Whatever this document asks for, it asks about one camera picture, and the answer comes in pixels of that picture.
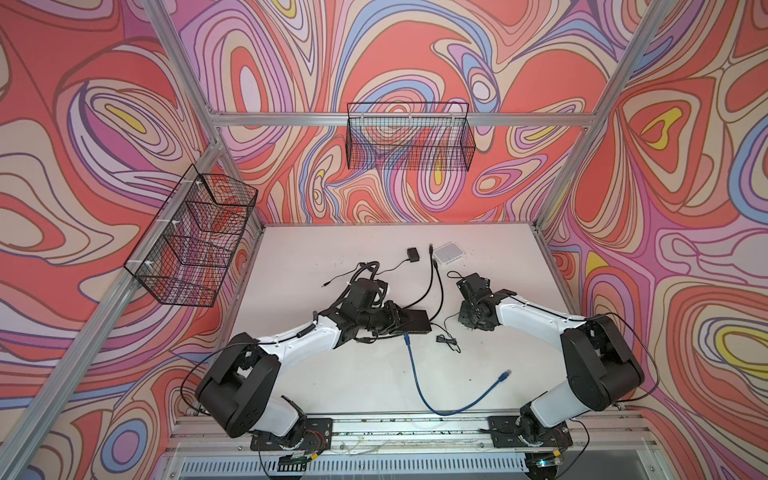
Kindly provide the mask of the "black network switch box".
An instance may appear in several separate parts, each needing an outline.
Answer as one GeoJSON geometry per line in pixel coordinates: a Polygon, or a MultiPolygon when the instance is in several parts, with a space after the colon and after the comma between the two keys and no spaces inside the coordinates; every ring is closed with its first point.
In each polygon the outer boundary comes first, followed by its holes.
{"type": "Polygon", "coordinates": [[[428,334],[432,331],[429,315],[422,309],[407,309],[401,330],[408,334],[428,334]]]}

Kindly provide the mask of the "black power adapter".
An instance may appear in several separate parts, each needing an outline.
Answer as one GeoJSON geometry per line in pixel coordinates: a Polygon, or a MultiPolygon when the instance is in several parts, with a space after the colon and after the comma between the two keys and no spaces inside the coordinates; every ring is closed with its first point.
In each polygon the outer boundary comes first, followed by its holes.
{"type": "MultiPolygon", "coordinates": [[[[392,268],[385,269],[385,270],[380,270],[380,273],[391,272],[391,271],[394,271],[394,270],[398,269],[404,263],[416,263],[419,260],[420,260],[420,254],[418,252],[418,249],[416,247],[408,247],[406,249],[406,258],[405,259],[400,261],[396,266],[394,266],[392,268]]],[[[345,272],[345,273],[342,273],[342,274],[339,274],[339,275],[336,275],[336,276],[332,277],[328,281],[324,282],[322,284],[322,287],[326,287],[326,286],[330,285],[334,280],[336,280],[338,278],[345,277],[347,275],[352,275],[360,266],[361,266],[361,264],[359,264],[357,267],[351,269],[348,272],[345,272]]]]}
{"type": "Polygon", "coordinates": [[[438,331],[435,341],[439,344],[446,345],[452,352],[460,354],[462,352],[458,340],[448,331],[448,329],[435,322],[431,322],[430,326],[438,331]]]}

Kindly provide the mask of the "small white network switch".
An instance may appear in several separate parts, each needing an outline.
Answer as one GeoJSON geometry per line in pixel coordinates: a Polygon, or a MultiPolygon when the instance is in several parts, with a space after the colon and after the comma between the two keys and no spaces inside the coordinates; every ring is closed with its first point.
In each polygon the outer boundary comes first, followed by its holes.
{"type": "Polygon", "coordinates": [[[465,251],[458,243],[451,241],[436,247],[433,251],[433,255],[441,265],[449,265],[463,259],[465,257],[465,251]]]}

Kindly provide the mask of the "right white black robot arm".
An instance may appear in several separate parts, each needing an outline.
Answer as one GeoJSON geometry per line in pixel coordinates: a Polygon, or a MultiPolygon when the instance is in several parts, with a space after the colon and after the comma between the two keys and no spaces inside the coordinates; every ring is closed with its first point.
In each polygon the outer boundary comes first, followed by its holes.
{"type": "Polygon", "coordinates": [[[563,356],[566,379],[520,408],[513,434],[523,444],[541,445],[565,421],[603,411],[645,381],[639,361],[608,316],[569,315],[511,290],[493,291],[477,273],[459,277],[456,285],[462,295],[460,324],[483,331],[513,328],[563,356]]]}

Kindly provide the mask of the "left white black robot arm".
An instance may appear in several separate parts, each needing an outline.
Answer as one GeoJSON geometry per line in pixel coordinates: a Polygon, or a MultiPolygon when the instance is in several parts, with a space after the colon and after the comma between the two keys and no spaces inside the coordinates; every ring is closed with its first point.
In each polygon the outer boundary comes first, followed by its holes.
{"type": "Polygon", "coordinates": [[[283,369],[349,342],[371,344],[405,334],[417,317],[386,298],[388,284],[377,278],[379,264],[364,263],[331,305],[284,333],[234,336],[217,352],[194,392],[198,406],[231,438],[267,433],[289,447],[306,434],[306,415],[286,396],[273,394],[283,369]]]}

